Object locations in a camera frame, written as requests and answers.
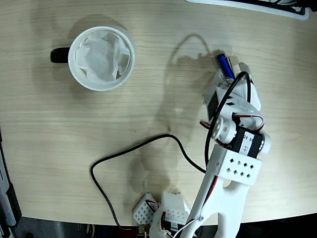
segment white 3d printed part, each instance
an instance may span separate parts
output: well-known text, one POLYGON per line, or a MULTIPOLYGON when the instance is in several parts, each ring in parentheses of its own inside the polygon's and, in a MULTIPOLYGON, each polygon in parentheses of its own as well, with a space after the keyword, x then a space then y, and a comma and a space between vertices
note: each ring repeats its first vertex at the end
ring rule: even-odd
POLYGON ((154 217, 154 212, 146 203, 146 200, 153 201, 156 203, 155 199, 150 193, 146 193, 140 202, 135 206, 133 210, 133 218, 139 225, 151 225, 154 217))

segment perforated bracket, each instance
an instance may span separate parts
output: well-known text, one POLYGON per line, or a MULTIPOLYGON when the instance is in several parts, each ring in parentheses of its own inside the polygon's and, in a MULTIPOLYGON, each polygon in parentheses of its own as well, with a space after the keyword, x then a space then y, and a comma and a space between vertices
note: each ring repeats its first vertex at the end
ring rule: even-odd
POLYGON ((211 154, 211 172, 218 177, 253 185, 262 161, 215 145, 211 154))

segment wire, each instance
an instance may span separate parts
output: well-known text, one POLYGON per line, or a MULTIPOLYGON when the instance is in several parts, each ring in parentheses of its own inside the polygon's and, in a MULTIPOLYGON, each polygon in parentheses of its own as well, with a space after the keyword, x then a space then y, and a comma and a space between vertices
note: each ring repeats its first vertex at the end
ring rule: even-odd
POLYGON ((92 225, 93 226, 93 231, 92 231, 92 234, 91 234, 91 238, 94 238, 95 236, 95 225, 92 225))
POLYGON ((159 219, 159 227, 160 227, 161 230, 165 230, 164 226, 163 226, 163 222, 165 220, 165 216, 166 216, 166 212, 163 211, 161 216, 160 216, 160 219, 159 219))
POLYGON ((177 235, 184 230, 186 227, 188 227, 190 224, 194 223, 197 219, 192 219, 189 222, 187 222, 181 229, 178 230, 178 232, 175 233, 175 235, 173 236, 173 238, 176 238, 177 235))
POLYGON ((275 2, 272 2, 272 4, 278 4, 278 3, 280 3, 282 0, 277 0, 277 1, 275 1, 275 2))
POLYGON ((207 200, 208 200, 208 198, 210 197, 210 195, 211 195, 211 193, 212 193, 214 187, 216 186, 217 180, 218 180, 218 176, 214 176, 214 178, 213 178, 213 180, 212 180, 212 183, 211 183, 211 186, 210 186, 210 188, 209 188, 209 191, 208 191, 208 193, 207 193, 207 196, 206 196, 206 198, 205 198, 204 204, 207 202, 207 200))
POLYGON ((207 138, 206 138, 206 143, 205 143, 205 164, 207 166, 208 161, 209 161, 209 146, 210 146, 210 141, 211 141, 211 135, 213 132, 213 128, 216 124, 217 118, 220 115, 220 112, 223 108, 223 106, 225 105, 227 99, 229 98, 230 94, 232 93, 234 87, 237 85, 237 83, 244 77, 249 77, 248 73, 243 71, 241 73, 238 74, 238 76, 235 78, 235 80, 232 82, 232 84, 230 85, 230 87, 228 88, 228 90, 226 91, 226 93, 224 94, 222 100, 220 101, 216 111, 214 112, 211 124, 210 124, 210 128, 208 130, 208 134, 207 134, 207 138))
POLYGON ((207 122, 203 121, 203 120, 200 120, 199 124, 202 125, 206 129, 210 128, 210 125, 207 122))
POLYGON ((247 80, 247 101, 251 103, 251 80, 249 74, 246 75, 247 80))
POLYGON ((152 212, 156 212, 156 210, 150 205, 150 203, 154 203, 157 206, 157 209, 159 208, 159 205, 151 200, 145 200, 145 203, 148 205, 148 207, 152 210, 152 212))
POLYGON ((261 125, 255 129, 256 132, 260 131, 264 127, 264 118, 259 115, 239 115, 236 114, 233 116, 234 118, 260 118, 262 120, 261 125))
POLYGON ((151 143, 151 142, 153 142, 153 141, 156 141, 156 140, 159 140, 159 139, 163 139, 163 138, 172 138, 172 139, 174 139, 174 140, 177 142, 177 144, 178 144, 178 146, 179 146, 181 152, 183 153, 183 156, 185 157, 185 159, 186 159, 193 167, 195 167, 197 170, 199 170, 199 171, 202 172, 202 173, 206 173, 206 170, 204 170, 204 169, 202 169, 201 167, 199 167, 197 164, 195 164, 195 163, 188 157, 188 155, 186 154, 185 149, 184 149, 182 143, 180 142, 180 140, 179 140, 176 136, 170 135, 170 134, 163 134, 163 135, 158 135, 158 136, 152 137, 152 138, 150 138, 150 139, 148 139, 148 140, 146 140, 146 141, 144 141, 144 142, 142 142, 142 143, 140 143, 140 144, 138 144, 138 145, 136 145, 136 146, 133 146, 133 147, 131 147, 131 148, 129 148, 129 149, 123 150, 123 151, 121 151, 121 152, 119 152, 119 153, 117 153, 117 154, 113 154, 113 155, 110 155, 110 156, 106 156, 106 157, 104 157, 104 158, 102 158, 102 159, 99 159, 99 160, 97 160, 96 162, 94 162, 94 163, 91 165, 91 167, 90 167, 90 176, 91 176, 91 178, 93 179, 93 181, 94 181, 96 187, 98 188, 98 190, 100 191, 100 193, 102 194, 102 196, 104 197, 104 199, 106 200, 106 202, 107 202, 107 204, 108 204, 108 206, 109 206, 109 208, 110 208, 110 210, 111 210, 111 213, 112 213, 112 216, 113 216, 113 219, 114 219, 116 225, 117 225, 120 229, 122 229, 122 230, 131 230, 131 229, 125 229, 125 228, 123 228, 123 227, 120 225, 120 223, 119 223, 119 221, 118 221, 118 219, 117 219, 117 216, 116 216, 116 214, 115 214, 114 208, 113 208, 113 206, 112 206, 112 204, 111 204, 109 198, 107 197, 107 195, 105 194, 105 192, 103 191, 103 189, 101 188, 101 186, 99 185, 99 183, 97 182, 97 179, 96 179, 95 174, 94 174, 94 168, 95 168, 98 164, 100 164, 100 163, 102 163, 102 162, 104 162, 104 161, 107 161, 107 160, 110 160, 110 159, 112 159, 112 158, 115 158, 115 157, 118 157, 118 156, 127 154, 127 153, 129 153, 129 152, 131 152, 131 151, 134 151, 134 150, 136 150, 136 149, 139 149, 140 147, 145 146, 145 145, 147 145, 147 144, 149 144, 149 143, 151 143))

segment red wire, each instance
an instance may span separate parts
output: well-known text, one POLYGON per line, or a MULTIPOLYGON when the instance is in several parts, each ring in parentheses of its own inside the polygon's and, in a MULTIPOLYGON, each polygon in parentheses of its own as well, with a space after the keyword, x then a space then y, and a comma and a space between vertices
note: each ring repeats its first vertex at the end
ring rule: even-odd
POLYGON ((159 205, 158 205, 156 202, 154 202, 154 201, 145 200, 145 203, 149 206, 149 208, 150 208, 153 212, 156 212, 156 210, 155 210, 149 203, 154 203, 154 204, 156 204, 157 209, 159 208, 159 205))
MULTIPOLYGON (((234 118, 261 118, 263 120, 262 117, 258 116, 258 115, 234 115, 234 118)), ((262 125, 260 125, 255 132, 259 132, 260 130, 262 130, 262 128, 264 127, 264 121, 262 123, 262 125)))
POLYGON ((213 191, 213 189, 214 189, 214 187, 216 185, 217 180, 218 180, 218 176, 214 176, 214 179, 213 179, 213 181, 211 183, 211 186, 210 186, 209 191, 207 193, 207 196, 206 196, 206 199, 204 201, 204 204, 207 202, 208 198, 210 197, 210 195, 211 195, 211 193, 212 193, 212 191, 213 191))
POLYGON ((166 216, 166 212, 163 211, 163 212, 162 212, 162 215, 161 215, 161 217, 160 217, 160 220, 159 220, 159 225, 160 225, 161 230, 164 230, 163 222, 164 222, 164 220, 165 220, 165 216, 166 216))

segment black cable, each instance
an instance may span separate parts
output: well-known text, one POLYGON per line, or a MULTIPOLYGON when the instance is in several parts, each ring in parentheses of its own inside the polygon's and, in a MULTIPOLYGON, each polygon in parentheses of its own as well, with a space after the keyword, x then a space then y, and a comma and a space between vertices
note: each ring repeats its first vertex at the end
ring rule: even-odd
POLYGON ((224 96, 223 96, 222 100, 220 101, 216 111, 214 112, 214 115, 212 117, 212 121, 211 121, 211 124, 210 124, 210 128, 208 130, 206 143, 205 143, 205 164, 206 164, 206 166, 207 166, 208 161, 209 161, 209 146, 210 146, 211 135, 212 135, 212 132, 213 132, 213 128, 216 125, 217 118, 219 117, 220 112, 221 112, 223 106, 225 105, 227 99, 229 98, 230 94, 232 93, 234 87, 237 85, 237 83, 244 76, 246 76, 247 81, 248 81, 248 78, 250 80, 249 74, 247 72, 243 71, 243 72, 239 73, 238 76, 235 78, 235 80, 230 85, 230 87, 228 88, 228 90, 226 91, 226 93, 224 94, 224 96))
POLYGON ((259 6, 267 6, 273 8, 285 8, 285 7, 300 7, 300 5, 295 3, 290 4, 275 4, 274 2, 262 1, 262 0, 239 0, 238 2, 248 3, 248 4, 255 4, 259 6))
POLYGON ((282 0, 277 0, 277 1, 275 1, 275 2, 272 2, 272 4, 278 4, 278 3, 280 3, 282 0))
POLYGON ((246 76, 247 80, 247 101, 248 103, 251 103, 251 80, 249 74, 246 76))
POLYGON ((197 164, 195 164, 195 163, 188 157, 188 155, 186 154, 185 149, 184 149, 182 143, 180 142, 180 140, 179 140, 176 136, 170 135, 170 134, 163 134, 163 135, 158 135, 158 136, 152 137, 151 139, 148 139, 148 140, 142 142, 141 144, 138 144, 138 145, 133 146, 133 147, 131 147, 131 148, 129 148, 129 149, 123 150, 123 151, 121 151, 121 152, 119 152, 119 153, 117 153, 117 154, 113 154, 113 155, 110 155, 110 156, 106 156, 106 157, 104 157, 104 158, 102 158, 102 159, 99 159, 99 160, 97 160, 96 162, 94 162, 93 165, 91 165, 91 167, 90 167, 90 175, 91 175, 91 177, 92 177, 92 179, 93 179, 95 185, 97 186, 97 188, 99 189, 100 193, 103 195, 103 197, 105 198, 106 202, 108 203, 109 208, 110 208, 110 210, 111 210, 111 213, 112 213, 112 215, 113 215, 113 219, 114 219, 115 223, 116 223, 117 226, 118 226, 120 229, 122 229, 122 230, 131 230, 131 229, 125 229, 125 228, 123 228, 123 227, 120 225, 120 223, 119 223, 119 221, 118 221, 118 219, 117 219, 117 216, 116 216, 116 214, 115 214, 114 208, 113 208, 113 206, 112 206, 112 204, 111 204, 109 198, 107 197, 107 195, 105 194, 105 192, 103 191, 103 189, 101 188, 101 186, 99 185, 99 183, 98 183, 97 180, 96 180, 96 177, 95 177, 95 174, 94 174, 94 168, 95 168, 98 164, 100 164, 100 163, 102 163, 102 162, 104 162, 104 161, 107 161, 107 160, 113 159, 113 158, 115 158, 115 157, 118 157, 118 156, 127 154, 127 153, 129 153, 129 152, 131 152, 131 151, 134 151, 134 150, 136 150, 136 149, 139 149, 140 147, 145 146, 145 145, 147 145, 147 144, 149 144, 149 143, 151 143, 151 142, 153 142, 153 141, 156 141, 156 140, 159 140, 159 139, 163 139, 163 138, 172 138, 172 139, 174 139, 174 140, 177 142, 177 144, 178 144, 178 146, 179 146, 181 152, 183 153, 183 156, 185 157, 185 159, 186 159, 192 166, 194 166, 197 170, 199 170, 199 171, 202 172, 202 173, 206 173, 206 170, 204 170, 204 169, 202 169, 201 167, 199 167, 197 164))

